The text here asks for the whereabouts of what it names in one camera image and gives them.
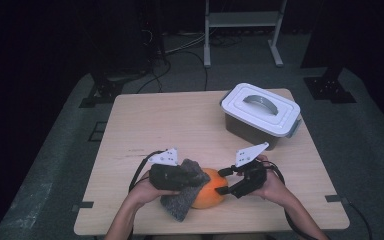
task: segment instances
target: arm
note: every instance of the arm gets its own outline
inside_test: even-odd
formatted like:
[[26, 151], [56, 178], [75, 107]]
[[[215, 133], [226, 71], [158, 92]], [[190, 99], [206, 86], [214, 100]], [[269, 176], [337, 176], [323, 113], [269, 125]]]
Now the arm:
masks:
[[148, 172], [145, 173], [141, 180], [136, 183], [135, 187], [124, 199], [110, 228], [108, 229], [105, 240], [127, 239], [133, 229], [135, 215], [141, 207], [162, 195], [179, 194], [179, 192], [176, 191], [157, 190], [149, 182], [148, 175]]
[[[268, 161], [267, 157], [263, 155], [258, 156], [258, 159]], [[250, 195], [259, 196], [283, 207], [302, 232], [318, 240], [328, 239], [298, 198], [286, 188], [272, 170], [267, 171], [267, 180], [263, 187]]]

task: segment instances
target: metal shelf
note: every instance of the metal shelf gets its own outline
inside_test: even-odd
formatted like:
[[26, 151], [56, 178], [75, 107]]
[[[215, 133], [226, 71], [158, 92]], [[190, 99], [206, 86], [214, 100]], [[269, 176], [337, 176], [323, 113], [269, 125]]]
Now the metal shelf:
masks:
[[276, 26], [279, 12], [210, 13], [209, 27], [260, 27]]

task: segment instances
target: white shelf frame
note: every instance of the white shelf frame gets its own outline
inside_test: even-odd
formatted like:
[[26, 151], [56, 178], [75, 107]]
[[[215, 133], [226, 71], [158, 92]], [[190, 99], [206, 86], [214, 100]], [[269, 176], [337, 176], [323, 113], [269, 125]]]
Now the white shelf frame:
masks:
[[268, 12], [221, 12], [210, 13], [210, 0], [205, 2], [205, 41], [204, 66], [211, 67], [210, 28], [214, 27], [261, 27], [274, 26], [273, 38], [268, 40], [269, 48], [277, 67], [283, 67], [283, 61], [277, 50], [277, 40], [282, 26], [287, 0], [282, 1], [279, 11]]

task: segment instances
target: gray cloth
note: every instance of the gray cloth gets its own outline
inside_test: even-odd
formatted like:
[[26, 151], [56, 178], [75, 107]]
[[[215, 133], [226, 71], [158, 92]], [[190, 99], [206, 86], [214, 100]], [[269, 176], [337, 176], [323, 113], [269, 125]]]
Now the gray cloth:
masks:
[[179, 195], [162, 196], [160, 202], [168, 213], [170, 213], [177, 221], [182, 222], [199, 191], [201, 191], [202, 187], [210, 181], [210, 177], [202, 171], [197, 162], [190, 159], [183, 160], [180, 168], [187, 172], [197, 173], [194, 180], [200, 181], [201, 183], [197, 187], [185, 187]]

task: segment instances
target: black curtain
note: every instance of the black curtain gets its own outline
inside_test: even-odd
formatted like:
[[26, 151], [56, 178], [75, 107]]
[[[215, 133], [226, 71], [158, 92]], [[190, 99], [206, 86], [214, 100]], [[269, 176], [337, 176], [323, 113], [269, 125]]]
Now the black curtain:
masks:
[[338, 52], [384, 113], [384, 0], [324, 1], [302, 67], [327, 67]]

